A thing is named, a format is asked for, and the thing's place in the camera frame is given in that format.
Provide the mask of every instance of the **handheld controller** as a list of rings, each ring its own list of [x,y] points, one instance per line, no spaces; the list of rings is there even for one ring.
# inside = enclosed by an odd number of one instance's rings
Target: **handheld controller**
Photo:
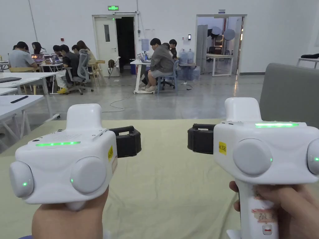
[[[133,126],[103,128],[101,112],[98,104],[73,105],[65,130],[18,148],[9,171],[14,194],[28,204],[66,203],[75,211],[102,195],[117,159],[141,151],[141,134]]]
[[[215,161],[236,181],[240,193],[241,231],[231,239],[278,239],[273,203],[255,185],[314,183],[319,175],[319,130],[300,122],[261,120],[253,98],[225,101],[225,121],[197,125],[188,131],[188,148],[214,154]]]

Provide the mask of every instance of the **yellow shoe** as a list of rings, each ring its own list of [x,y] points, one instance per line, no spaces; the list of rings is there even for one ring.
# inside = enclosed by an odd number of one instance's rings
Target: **yellow shoe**
[[[57,91],[58,94],[65,94],[67,91],[66,88],[62,88],[60,91]]]

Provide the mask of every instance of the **doorframe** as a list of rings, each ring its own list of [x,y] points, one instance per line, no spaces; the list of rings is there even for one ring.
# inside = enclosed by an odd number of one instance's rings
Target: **doorframe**
[[[118,17],[133,17],[133,26],[134,26],[134,50],[135,50],[135,55],[136,55],[136,48],[137,48],[137,45],[136,45],[136,36],[135,36],[135,23],[136,23],[136,17],[137,15],[136,14],[113,14],[113,15],[110,15],[110,14],[102,14],[102,15],[92,15],[92,21],[93,21],[93,32],[94,32],[94,41],[95,41],[95,51],[96,51],[96,55],[97,55],[97,58],[99,59],[99,51],[98,51],[98,41],[97,41],[97,37],[96,37],[96,26],[95,26],[95,19],[96,18],[111,18],[111,17],[114,17],[114,18],[118,18]],[[117,43],[117,32],[116,32],[116,20],[114,19],[114,23],[115,23],[115,37],[116,37],[116,47],[117,47],[117,52],[118,52],[118,43]]]
[[[244,24],[247,24],[247,14],[196,14],[196,30],[195,30],[195,55],[196,55],[196,46],[197,46],[197,26],[198,26],[198,18],[202,18],[202,17],[219,17],[219,18],[228,18],[228,17],[244,17]],[[243,48],[245,46],[245,44],[243,44],[243,40],[241,40],[240,42],[241,44],[241,52],[239,54],[239,65],[238,65],[238,70],[237,70],[237,74],[240,74],[240,68],[241,68],[241,55],[243,52]]]

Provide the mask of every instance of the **hand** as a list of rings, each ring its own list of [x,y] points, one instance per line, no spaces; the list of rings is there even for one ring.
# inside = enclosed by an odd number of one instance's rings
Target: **hand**
[[[108,188],[98,198],[87,201],[78,212],[65,204],[43,204],[33,215],[33,239],[102,239],[102,214]]]
[[[238,192],[234,181],[229,188]],[[279,239],[318,239],[319,207],[305,185],[259,185],[257,192],[275,204],[278,214]],[[239,200],[234,209],[240,211]]]

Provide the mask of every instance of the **green exit sign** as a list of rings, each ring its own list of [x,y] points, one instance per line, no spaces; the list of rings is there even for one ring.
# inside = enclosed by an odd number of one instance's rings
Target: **green exit sign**
[[[119,10],[119,6],[108,6],[108,10],[109,11],[118,11]]]

